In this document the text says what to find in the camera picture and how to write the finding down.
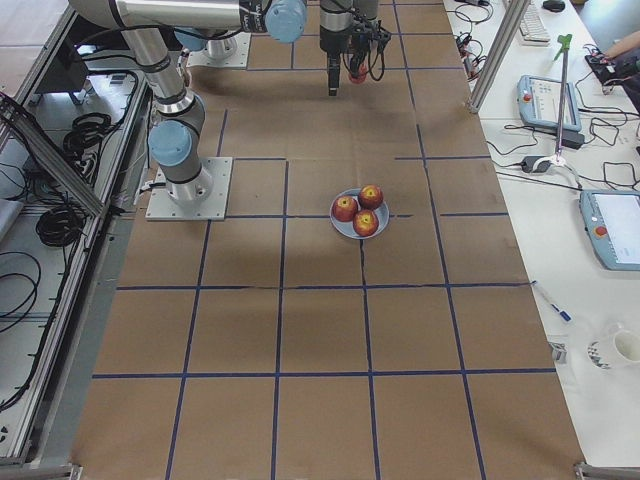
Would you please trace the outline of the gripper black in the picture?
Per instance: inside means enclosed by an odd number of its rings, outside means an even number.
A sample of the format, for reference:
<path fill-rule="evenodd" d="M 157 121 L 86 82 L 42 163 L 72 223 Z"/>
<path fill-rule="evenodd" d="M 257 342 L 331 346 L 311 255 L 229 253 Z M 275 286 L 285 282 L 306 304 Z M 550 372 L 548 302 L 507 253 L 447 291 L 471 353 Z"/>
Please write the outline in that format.
<path fill-rule="evenodd" d="M 341 57 L 349 29 L 348 1 L 320 1 L 320 48 L 327 54 L 327 88 L 336 96 L 340 87 Z"/>
<path fill-rule="evenodd" d="M 378 60 L 384 64 L 384 51 L 390 40 L 391 33 L 380 20 L 358 20 L 349 41 L 349 67 L 360 68 L 367 63 L 371 68 Z"/>

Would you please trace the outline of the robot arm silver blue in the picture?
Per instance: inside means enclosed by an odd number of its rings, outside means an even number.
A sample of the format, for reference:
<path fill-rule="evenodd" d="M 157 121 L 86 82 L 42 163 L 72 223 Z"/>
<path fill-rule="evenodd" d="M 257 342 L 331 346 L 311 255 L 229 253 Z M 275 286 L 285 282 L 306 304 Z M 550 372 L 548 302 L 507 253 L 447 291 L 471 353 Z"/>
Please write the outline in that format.
<path fill-rule="evenodd" d="M 241 25 L 217 27 L 208 33 L 200 28 L 178 27 L 177 40 L 191 52 L 207 51 L 211 58 L 224 58 L 235 48 L 241 33 L 268 33 L 281 43 L 293 43 L 307 22 L 305 1 L 241 1 Z M 346 64 L 354 77 L 365 76 L 376 61 L 384 59 L 390 32 L 378 19 L 376 1 L 322 1 L 320 3 L 320 48 L 327 68 L 338 71 Z"/>
<path fill-rule="evenodd" d="M 206 201 L 214 175 L 198 156 L 205 109 L 174 66 L 162 27 L 191 33 L 267 33 L 281 43 L 296 41 L 307 21 L 305 1 L 72 1 L 84 19 L 119 31 L 143 71 L 162 121 L 148 148 L 165 177 L 169 201 L 191 207 Z"/>

